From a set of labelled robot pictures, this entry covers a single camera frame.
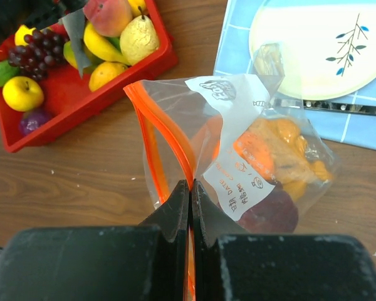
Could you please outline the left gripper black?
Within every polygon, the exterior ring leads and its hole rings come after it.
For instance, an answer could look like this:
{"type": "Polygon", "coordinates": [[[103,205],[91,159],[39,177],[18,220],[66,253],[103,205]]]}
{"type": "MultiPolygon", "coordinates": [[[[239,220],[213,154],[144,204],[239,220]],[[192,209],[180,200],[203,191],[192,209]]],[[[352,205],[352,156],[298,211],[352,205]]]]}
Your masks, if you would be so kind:
{"type": "Polygon", "coordinates": [[[0,0],[0,46],[21,25],[43,29],[85,6],[81,0],[0,0]]]}

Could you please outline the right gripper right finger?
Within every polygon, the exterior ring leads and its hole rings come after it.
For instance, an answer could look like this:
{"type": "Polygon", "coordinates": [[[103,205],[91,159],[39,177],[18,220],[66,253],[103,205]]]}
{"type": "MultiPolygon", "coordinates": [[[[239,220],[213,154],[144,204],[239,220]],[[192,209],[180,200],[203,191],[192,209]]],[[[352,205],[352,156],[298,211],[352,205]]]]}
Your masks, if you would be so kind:
{"type": "Polygon", "coordinates": [[[348,235],[257,235],[191,192],[196,300],[376,300],[376,267],[348,235]]]}

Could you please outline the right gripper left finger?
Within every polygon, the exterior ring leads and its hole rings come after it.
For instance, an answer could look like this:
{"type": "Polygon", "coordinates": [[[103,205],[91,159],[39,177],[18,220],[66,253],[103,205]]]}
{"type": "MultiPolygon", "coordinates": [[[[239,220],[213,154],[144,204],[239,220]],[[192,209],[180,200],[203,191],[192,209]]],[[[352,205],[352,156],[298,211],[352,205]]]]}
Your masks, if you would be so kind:
{"type": "Polygon", "coordinates": [[[0,300],[186,300],[189,187],[137,226],[32,228],[0,256],[0,300]]]}

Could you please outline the peach toy fruit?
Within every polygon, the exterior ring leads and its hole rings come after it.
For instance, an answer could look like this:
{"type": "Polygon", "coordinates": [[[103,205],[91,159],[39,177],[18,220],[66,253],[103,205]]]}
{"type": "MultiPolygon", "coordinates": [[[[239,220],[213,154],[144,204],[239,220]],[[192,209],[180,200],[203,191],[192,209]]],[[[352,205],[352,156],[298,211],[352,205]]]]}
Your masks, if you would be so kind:
{"type": "Polygon", "coordinates": [[[119,37],[132,20],[128,1],[90,0],[83,7],[86,18],[102,36],[119,37]]]}

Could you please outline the clear zip top bag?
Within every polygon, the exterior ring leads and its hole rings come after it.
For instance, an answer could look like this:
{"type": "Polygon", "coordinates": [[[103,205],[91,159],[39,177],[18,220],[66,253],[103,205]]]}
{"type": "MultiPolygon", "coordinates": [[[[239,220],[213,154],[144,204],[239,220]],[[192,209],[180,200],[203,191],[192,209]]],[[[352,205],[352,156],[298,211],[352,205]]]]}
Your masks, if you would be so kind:
{"type": "Polygon", "coordinates": [[[304,108],[280,107],[274,98],[289,97],[278,91],[284,80],[283,61],[276,43],[261,46],[251,58],[248,73],[173,80],[140,80],[125,87],[140,122],[145,148],[147,185],[156,206],[165,203],[178,179],[188,184],[200,180],[217,205],[215,187],[220,180],[242,181],[261,177],[232,148],[233,143],[259,118],[290,119],[308,141],[306,158],[321,160],[333,174],[331,181],[308,185],[302,198],[293,201],[299,217],[331,186],[337,158],[321,141],[305,117],[304,108]],[[197,158],[190,139],[211,117],[221,116],[220,153],[205,173],[196,178],[197,158]]]}

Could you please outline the orange pretzel snack toy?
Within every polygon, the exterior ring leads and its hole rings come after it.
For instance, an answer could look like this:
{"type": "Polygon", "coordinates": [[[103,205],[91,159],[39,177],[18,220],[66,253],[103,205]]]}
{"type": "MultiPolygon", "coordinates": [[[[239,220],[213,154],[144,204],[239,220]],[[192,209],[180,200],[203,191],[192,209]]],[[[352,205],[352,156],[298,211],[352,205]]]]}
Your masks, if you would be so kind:
{"type": "Polygon", "coordinates": [[[333,179],[324,162],[306,158],[308,141],[292,120],[259,118],[249,130],[268,146],[274,164],[272,175],[293,201],[304,196],[308,185],[333,179]]]}

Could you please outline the yellow lemon toy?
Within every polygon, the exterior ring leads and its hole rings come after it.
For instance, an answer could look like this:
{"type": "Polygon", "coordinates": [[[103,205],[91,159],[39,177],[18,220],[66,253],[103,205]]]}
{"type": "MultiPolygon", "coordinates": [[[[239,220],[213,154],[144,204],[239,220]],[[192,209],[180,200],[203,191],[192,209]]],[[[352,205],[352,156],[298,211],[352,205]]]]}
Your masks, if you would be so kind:
{"type": "Polygon", "coordinates": [[[129,65],[136,65],[158,50],[160,40],[152,20],[141,14],[120,35],[120,48],[129,65]]]}

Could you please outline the dark red plum toy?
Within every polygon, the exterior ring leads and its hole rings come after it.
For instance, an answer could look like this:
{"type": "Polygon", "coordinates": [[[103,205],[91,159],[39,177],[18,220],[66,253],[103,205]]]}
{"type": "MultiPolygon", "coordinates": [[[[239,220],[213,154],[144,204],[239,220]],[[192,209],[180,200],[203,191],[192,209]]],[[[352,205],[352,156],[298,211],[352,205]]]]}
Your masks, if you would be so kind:
{"type": "Polygon", "coordinates": [[[298,224],[298,208],[277,182],[220,180],[214,190],[217,205],[249,232],[292,233],[298,224]]]}

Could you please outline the orange tangerine toy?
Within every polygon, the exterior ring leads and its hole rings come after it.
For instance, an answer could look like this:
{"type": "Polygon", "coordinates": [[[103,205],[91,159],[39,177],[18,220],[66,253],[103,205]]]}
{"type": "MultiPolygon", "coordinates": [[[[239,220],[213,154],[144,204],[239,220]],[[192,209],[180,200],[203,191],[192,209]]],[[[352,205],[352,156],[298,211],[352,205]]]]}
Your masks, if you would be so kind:
{"type": "MultiPolygon", "coordinates": [[[[206,169],[216,160],[220,151],[222,117],[211,117],[190,139],[194,154],[197,158],[195,177],[202,176],[206,169]]],[[[274,160],[270,147],[259,134],[251,130],[245,132],[233,143],[232,148],[244,159],[261,177],[274,181],[274,160]]]]}

